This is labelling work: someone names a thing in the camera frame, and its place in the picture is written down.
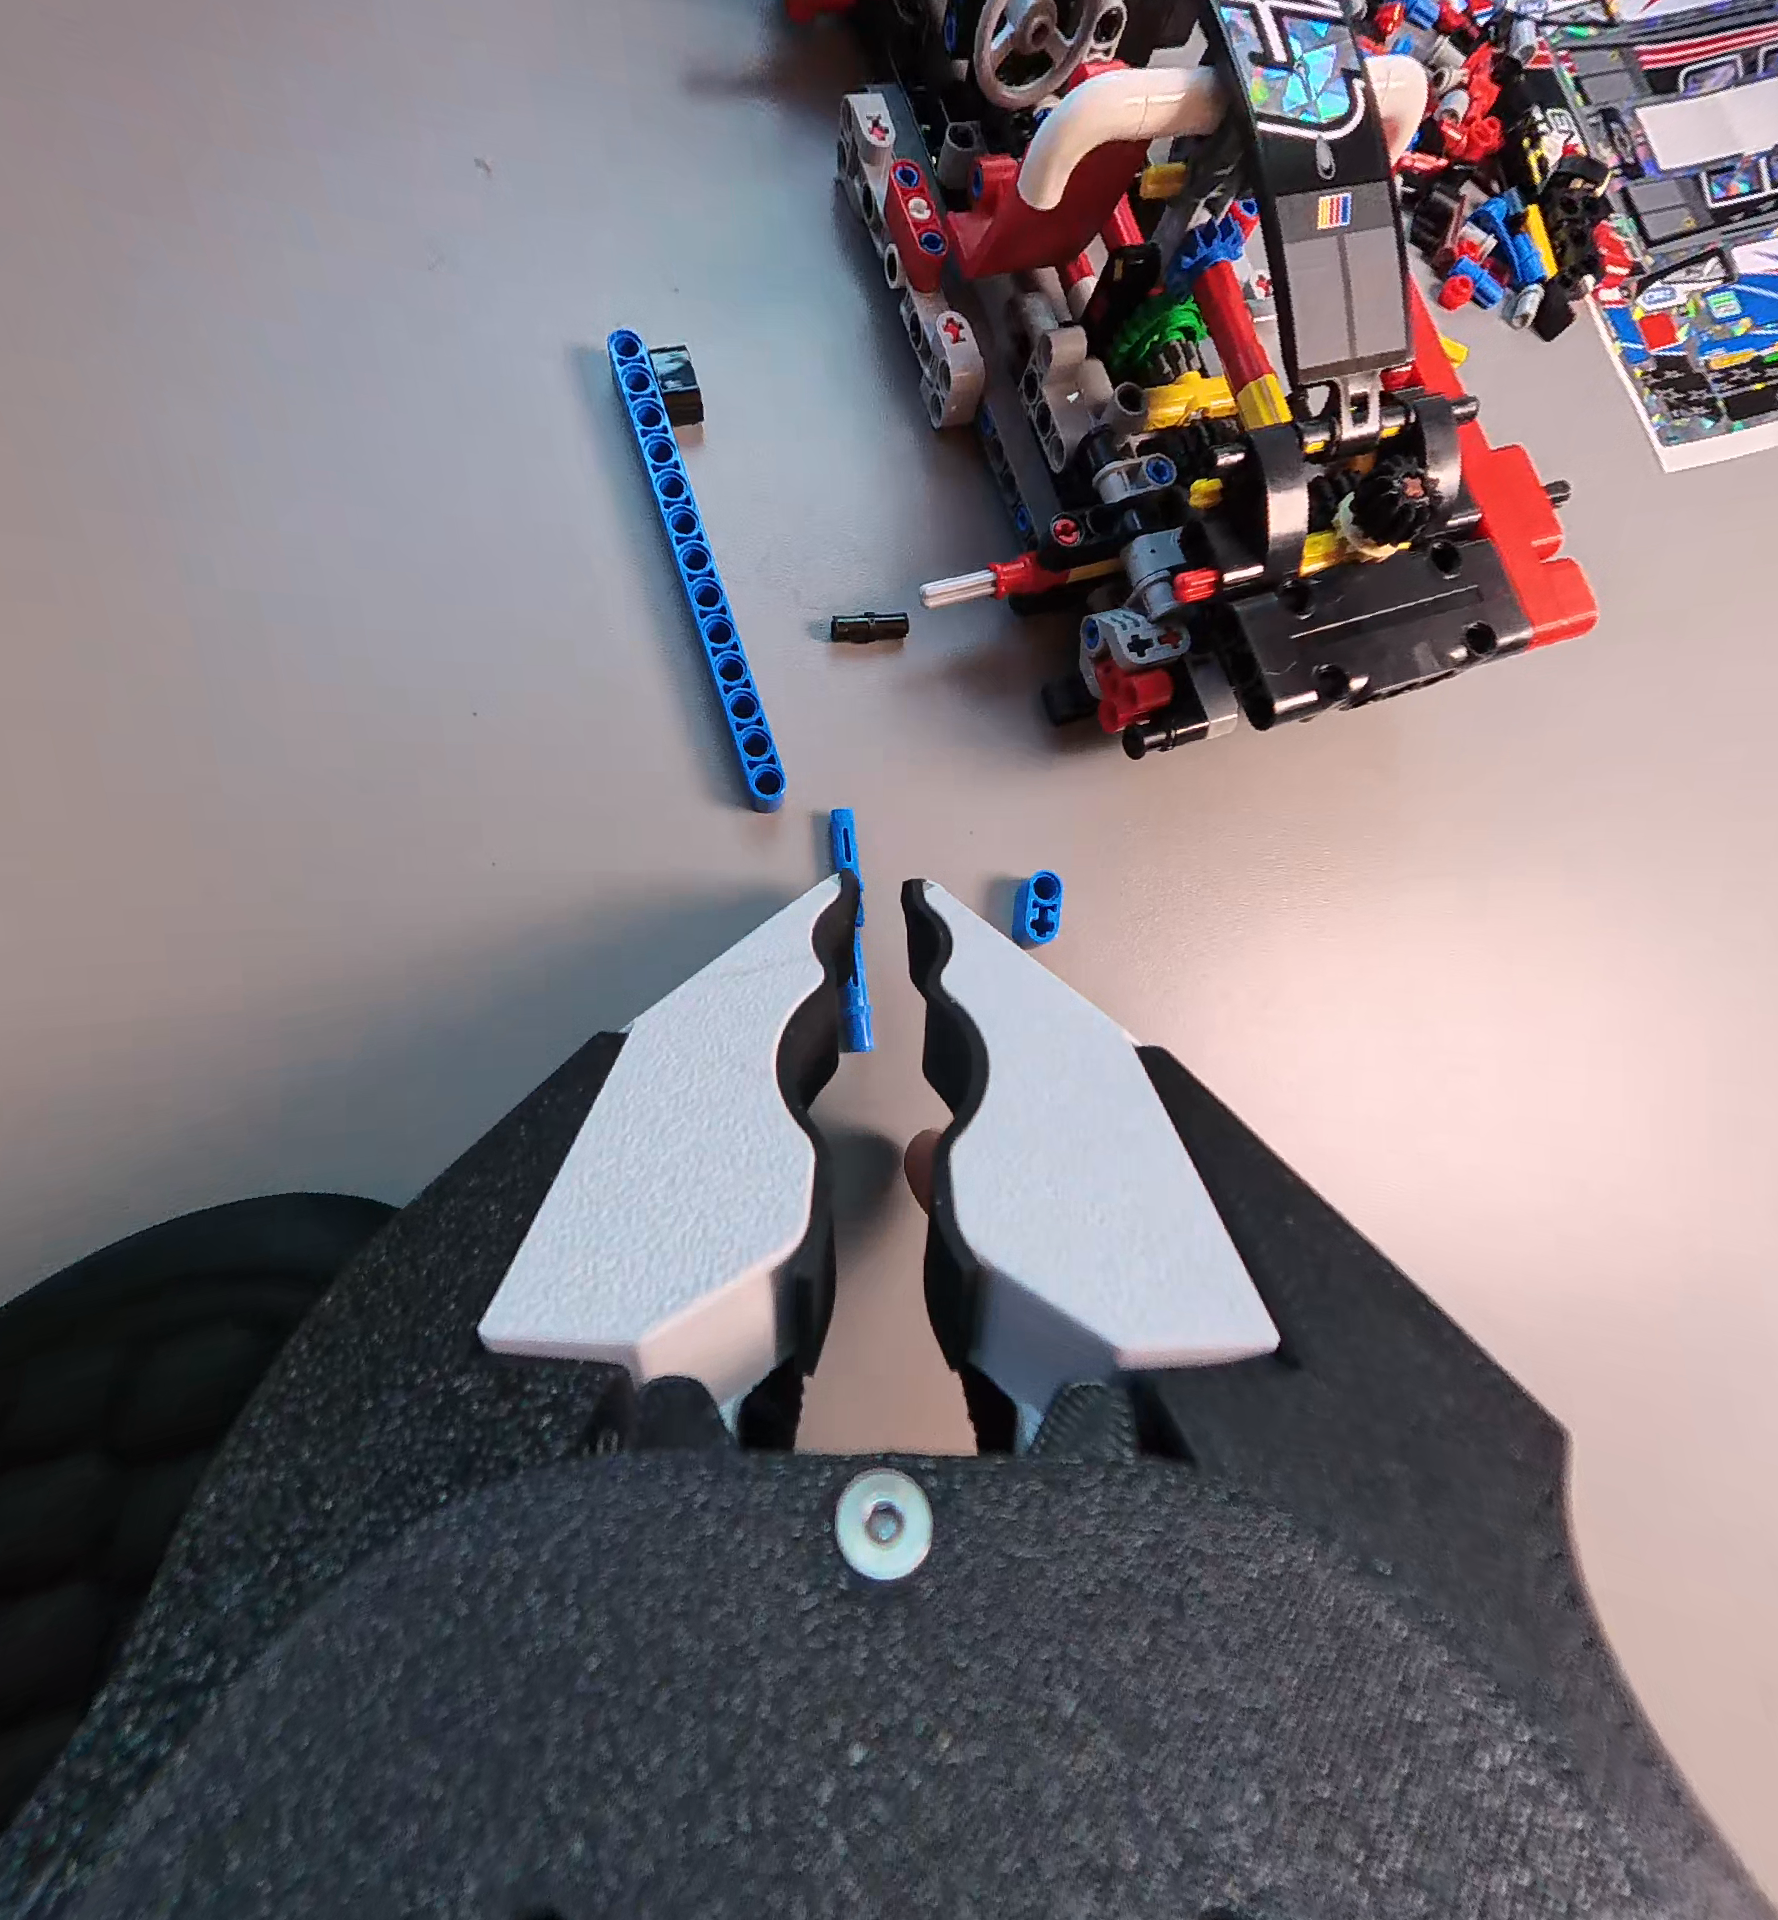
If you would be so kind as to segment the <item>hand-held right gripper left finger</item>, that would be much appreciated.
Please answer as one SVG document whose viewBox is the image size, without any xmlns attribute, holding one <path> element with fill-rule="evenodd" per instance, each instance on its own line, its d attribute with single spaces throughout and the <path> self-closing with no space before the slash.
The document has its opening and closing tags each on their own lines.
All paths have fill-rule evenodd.
<svg viewBox="0 0 1778 1920">
<path fill-rule="evenodd" d="M 490 1354 L 691 1380 L 794 1445 L 836 1302 L 810 1107 L 839 1065 L 862 901 L 813 883 L 646 1007 L 477 1320 Z"/>
</svg>

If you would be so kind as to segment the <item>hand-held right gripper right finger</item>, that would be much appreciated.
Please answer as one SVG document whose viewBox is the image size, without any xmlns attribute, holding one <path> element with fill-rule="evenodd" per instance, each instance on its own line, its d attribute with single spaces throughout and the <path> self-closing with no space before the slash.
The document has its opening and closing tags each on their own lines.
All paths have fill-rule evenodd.
<svg viewBox="0 0 1778 1920">
<path fill-rule="evenodd" d="M 901 885 L 923 1076 L 947 1107 L 923 1298 L 981 1453 L 1071 1386 L 1280 1349 L 1141 1046 L 931 879 Z"/>
</svg>

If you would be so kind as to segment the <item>long blue lego pin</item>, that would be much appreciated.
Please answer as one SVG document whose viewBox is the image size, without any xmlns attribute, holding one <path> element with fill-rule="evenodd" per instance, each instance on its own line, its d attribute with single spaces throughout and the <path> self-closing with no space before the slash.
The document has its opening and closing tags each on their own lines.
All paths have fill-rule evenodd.
<svg viewBox="0 0 1778 1920">
<path fill-rule="evenodd" d="M 848 878 L 853 890 L 853 915 L 849 949 L 842 974 L 844 1051 L 867 1054 L 875 1050 L 875 1007 L 864 957 L 862 931 L 865 925 L 865 892 L 859 872 L 853 811 L 833 808 L 828 816 L 829 856 L 837 878 Z"/>
</svg>

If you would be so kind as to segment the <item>long blue lego beam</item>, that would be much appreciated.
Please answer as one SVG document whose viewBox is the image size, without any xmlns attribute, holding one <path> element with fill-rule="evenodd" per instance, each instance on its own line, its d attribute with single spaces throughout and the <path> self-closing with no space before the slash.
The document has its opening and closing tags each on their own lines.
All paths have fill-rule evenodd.
<svg viewBox="0 0 1778 1920">
<path fill-rule="evenodd" d="M 618 328 L 605 339 L 605 354 L 662 519 L 676 580 L 706 659 L 748 804 L 756 811 L 777 811 L 786 795 L 785 768 L 683 467 L 678 423 L 654 371 L 650 348 L 630 328 Z"/>
</svg>

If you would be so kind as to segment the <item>lego car chassis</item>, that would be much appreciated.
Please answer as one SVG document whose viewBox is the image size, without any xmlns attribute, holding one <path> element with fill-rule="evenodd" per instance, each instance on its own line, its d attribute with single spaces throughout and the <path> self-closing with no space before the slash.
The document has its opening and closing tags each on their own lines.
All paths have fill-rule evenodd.
<svg viewBox="0 0 1778 1920">
<path fill-rule="evenodd" d="M 1046 723 L 1131 760 L 1588 633 L 1567 485 L 1495 445 L 1398 186 L 1445 72 L 1358 4 L 782 4 L 930 426 L 1013 552 L 920 591 L 1056 616 Z"/>
</svg>

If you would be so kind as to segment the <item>pile of mixed lego pieces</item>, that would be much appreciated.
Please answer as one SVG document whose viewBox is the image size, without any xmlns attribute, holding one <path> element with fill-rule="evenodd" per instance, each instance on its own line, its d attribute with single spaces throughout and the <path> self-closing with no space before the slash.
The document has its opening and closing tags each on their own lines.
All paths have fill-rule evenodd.
<svg viewBox="0 0 1778 1920">
<path fill-rule="evenodd" d="M 1425 72 L 1419 127 L 1393 165 L 1435 308 L 1560 339 L 1632 254 L 1610 215 L 1610 161 L 1565 88 L 1555 6 L 1355 4 L 1355 41 Z"/>
</svg>

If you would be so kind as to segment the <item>holographic sticker sheet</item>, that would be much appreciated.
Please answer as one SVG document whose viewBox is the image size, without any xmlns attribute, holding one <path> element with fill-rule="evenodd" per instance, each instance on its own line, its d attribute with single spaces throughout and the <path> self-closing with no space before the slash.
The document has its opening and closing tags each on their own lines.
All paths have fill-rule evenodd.
<svg viewBox="0 0 1778 1920">
<path fill-rule="evenodd" d="M 1552 4 L 1632 267 L 1598 328 L 1667 472 L 1778 445 L 1778 2 Z"/>
</svg>

